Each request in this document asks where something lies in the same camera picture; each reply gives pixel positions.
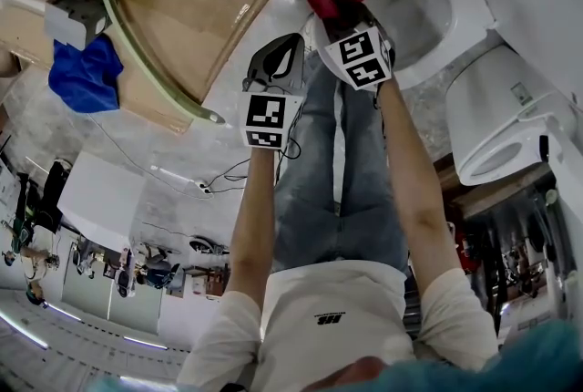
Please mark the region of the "white helmet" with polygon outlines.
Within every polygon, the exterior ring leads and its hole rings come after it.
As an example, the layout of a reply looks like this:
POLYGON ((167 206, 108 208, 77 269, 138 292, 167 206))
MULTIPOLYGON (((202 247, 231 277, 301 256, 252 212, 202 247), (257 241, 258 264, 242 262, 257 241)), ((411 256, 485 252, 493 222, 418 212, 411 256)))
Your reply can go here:
POLYGON ((199 254, 207 254, 207 255, 227 255, 230 253, 230 249, 228 246, 224 244, 217 243, 207 237, 197 235, 194 236, 189 241, 189 247, 195 252, 199 254))

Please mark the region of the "large brown cardboard box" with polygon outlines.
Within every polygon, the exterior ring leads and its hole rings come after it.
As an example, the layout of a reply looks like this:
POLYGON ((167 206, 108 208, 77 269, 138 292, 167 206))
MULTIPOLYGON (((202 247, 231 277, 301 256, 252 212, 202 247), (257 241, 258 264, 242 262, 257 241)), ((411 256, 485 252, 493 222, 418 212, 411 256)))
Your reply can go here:
MULTIPOLYGON (((138 42, 132 55, 121 29, 106 30, 124 65, 120 106, 177 134, 195 118, 224 118, 203 101, 233 50, 269 0, 115 0, 121 22, 138 42)), ((0 48, 44 70, 53 65, 53 42, 43 17, 0 9, 0 48)))

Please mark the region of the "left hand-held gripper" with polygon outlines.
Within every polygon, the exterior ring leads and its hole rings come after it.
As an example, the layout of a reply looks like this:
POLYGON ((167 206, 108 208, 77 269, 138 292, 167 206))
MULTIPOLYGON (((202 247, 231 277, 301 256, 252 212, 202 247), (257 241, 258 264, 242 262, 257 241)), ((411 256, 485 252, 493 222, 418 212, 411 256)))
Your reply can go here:
POLYGON ((240 130, 246 146, 285 149, 305 99, 304 48, 303 37, 290 33, 252 56, 240 93, 240 130))

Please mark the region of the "blue cloth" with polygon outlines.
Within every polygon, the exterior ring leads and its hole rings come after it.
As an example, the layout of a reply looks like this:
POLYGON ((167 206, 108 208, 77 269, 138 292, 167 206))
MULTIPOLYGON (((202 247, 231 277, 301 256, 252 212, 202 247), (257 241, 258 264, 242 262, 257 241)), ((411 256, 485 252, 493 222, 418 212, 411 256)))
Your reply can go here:
POLYGON ((106 34, 84 50, 54 41, 50 89, 73 111, 93 114, 120 109, 118 77, 123 72, 116 49, 106 34))

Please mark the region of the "small grey device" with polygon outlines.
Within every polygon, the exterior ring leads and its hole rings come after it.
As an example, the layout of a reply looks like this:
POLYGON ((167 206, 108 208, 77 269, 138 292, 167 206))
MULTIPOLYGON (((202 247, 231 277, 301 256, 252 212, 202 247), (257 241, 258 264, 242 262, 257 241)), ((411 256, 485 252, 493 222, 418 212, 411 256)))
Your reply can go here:
POLYGON ((83 51, 110 26, 103 0, 45 1, 45 33, 60 44, 83 51))

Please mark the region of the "dark wooden platform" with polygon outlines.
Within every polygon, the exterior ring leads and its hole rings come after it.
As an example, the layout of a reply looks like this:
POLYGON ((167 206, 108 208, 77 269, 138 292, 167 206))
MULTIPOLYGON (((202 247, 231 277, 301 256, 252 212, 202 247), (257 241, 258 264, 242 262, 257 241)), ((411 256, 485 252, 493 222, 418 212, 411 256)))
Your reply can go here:
POLYGON ((445 207, 457 209, 464 219, 497 206, 551 172, 546 163, 538 163, 497 181, 466 186, 455 171, 452 154, 437 160, 434 167, 440 180, 445 207))

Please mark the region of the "person's blue jeans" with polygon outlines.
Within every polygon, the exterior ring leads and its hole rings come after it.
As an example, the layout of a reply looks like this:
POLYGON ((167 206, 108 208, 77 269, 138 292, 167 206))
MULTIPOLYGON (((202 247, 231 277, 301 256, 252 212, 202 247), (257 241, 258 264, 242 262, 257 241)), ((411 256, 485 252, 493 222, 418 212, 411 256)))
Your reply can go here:
POLYGON ((381 114, 320 60, 305 68, 307 97, 291 135, 299 158, 275 187, 275 272, 337 259, 406 273, 408 247, 394 206, 381 114))

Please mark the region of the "person's left forearm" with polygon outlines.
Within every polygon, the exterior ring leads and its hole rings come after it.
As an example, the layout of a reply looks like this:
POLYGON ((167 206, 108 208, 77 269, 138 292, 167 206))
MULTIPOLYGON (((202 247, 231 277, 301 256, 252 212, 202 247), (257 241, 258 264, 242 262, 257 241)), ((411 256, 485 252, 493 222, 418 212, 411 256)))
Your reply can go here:
POLYGON ((274 248, 274 154, 251 151, 248 178, 230 244, 229 292, 263 306, 274 248))

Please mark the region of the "red fire extinguisher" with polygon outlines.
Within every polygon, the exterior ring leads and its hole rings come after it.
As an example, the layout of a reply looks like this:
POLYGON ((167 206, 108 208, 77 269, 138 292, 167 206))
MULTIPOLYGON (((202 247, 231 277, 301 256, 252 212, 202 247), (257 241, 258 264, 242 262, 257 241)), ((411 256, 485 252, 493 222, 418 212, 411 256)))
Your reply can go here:
POLYGON ((455 236, 456 249, 462 266, 467 269, 473 263, 472 245, 467 240, 463 232, 458 232, 455 236))

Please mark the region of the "white toilet brush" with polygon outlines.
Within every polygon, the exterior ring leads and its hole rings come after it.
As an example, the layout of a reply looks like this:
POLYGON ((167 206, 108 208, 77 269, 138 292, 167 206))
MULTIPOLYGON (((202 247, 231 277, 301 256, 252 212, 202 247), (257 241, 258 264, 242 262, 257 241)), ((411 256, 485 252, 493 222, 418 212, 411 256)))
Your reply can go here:
POLYGON ((6 5, 19 7, 37 15, 44 15, 46 12, 45 0, 0 0, 0 7, 6 5))

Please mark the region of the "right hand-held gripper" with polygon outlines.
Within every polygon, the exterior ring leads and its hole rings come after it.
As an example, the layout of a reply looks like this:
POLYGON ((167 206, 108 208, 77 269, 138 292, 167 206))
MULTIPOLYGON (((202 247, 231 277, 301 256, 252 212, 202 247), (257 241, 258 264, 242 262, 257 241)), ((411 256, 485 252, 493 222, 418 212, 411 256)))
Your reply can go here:
POLYGON ((377 89, 394 77, 394 44, 362 2, 336 0, 338 16, 326 18, 325 53, 338 77, 355 90, 377 89))

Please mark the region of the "ceiling light strip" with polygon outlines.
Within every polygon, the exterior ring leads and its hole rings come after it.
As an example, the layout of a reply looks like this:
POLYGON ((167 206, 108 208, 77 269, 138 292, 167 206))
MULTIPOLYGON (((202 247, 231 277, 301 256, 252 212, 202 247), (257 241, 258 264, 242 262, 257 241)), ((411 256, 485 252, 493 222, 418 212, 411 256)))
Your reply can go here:
POLYGON ((58 307, 57 305, 54 305, 54 304, 47 304, 47 306, 48 306, 50 309, 52 309, 52 310, 56 311, 57 313, 59 313, 59 314, 61 314, 61 315, 64 315, 64 316, 66 316, 67 318, 70 318, 70 319, 72 319, 72 320, 74 320, 74 321, 76 321, 76 322, 79 322, 79 323, 82 323, 82 322, 83 322, 83 320, 82 320, 82 318, 81 318, 81 317, 79 317, 79 316, 77 316, 77 315, 74 315, 74 314, 71 314, 71 313, 69 313, 67 310, 65 310, 65 309, 62 309, 62 308, 58 307))
POLYGON ((47 342, 45 342, 40 337, 38 337, 34 333, 30 332, 26 328, 24 328, 23 325, 19 324, 16 320, 14 320, 12 317, 10 317, 9 315, 7 315, 5 312, 3 312, 1 310, 0 310, 0 319, 4 323, 9 325, 18 334, 22 335, 23 337, 25 337, 27 340, 31 341, 36 346, 38 346, 44 350, 47 350, 49 348, 49 345, 47 342))
POLYGON ((140 346, 144 346, 144 347, 149 347, 149 348, 155 348, 155 349, 162 350, 162 351, 168 351, 167 346, 164 346, 164 345, 161 345, 158 343, 153 343, 153 342, 149 342, 146 340, 137 339, 137 338, 127 336, 127 335, 124 335, 123 339, 127 342, 132 343, 132 344, 136 344, 136 345, 140 345, 140 346))

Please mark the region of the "white smart toilet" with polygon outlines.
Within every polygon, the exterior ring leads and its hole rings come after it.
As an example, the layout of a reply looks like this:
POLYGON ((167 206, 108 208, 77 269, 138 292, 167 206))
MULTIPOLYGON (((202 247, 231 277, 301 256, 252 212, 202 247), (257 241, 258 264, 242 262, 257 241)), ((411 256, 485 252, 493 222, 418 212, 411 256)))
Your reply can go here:
POLYGON ((470 64, 445 96, 455 170, 465 186, 546 163, 583 186, 577 118, 568 100, 507 46, 470 64))

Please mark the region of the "person's white shirt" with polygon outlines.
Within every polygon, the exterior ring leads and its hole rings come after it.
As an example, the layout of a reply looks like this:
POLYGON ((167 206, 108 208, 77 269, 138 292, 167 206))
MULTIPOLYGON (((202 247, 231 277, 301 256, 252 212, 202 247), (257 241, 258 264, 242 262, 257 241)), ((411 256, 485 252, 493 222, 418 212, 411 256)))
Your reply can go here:
POLYGON ((404 275, 392 266, 336 261, 272 274, 257 304, 228 292, 192 348, 178 381, 203 392, 299 392, 356 360, 416 359, 479 370, 498 350, 491 315, 460 269, 421 299, 417 338, 404 327, 404 275))

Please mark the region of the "person's right forearm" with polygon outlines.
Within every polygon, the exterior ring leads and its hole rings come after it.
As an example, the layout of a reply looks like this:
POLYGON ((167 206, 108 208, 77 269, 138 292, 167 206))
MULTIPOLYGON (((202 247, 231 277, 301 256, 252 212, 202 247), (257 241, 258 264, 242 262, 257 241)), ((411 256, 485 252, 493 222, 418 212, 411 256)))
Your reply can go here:
POLYGON ((379 87, 377 101, 395 207, 423 294, 439 276, 461 265, 447 226, 440 181, 395 80, 379 87))

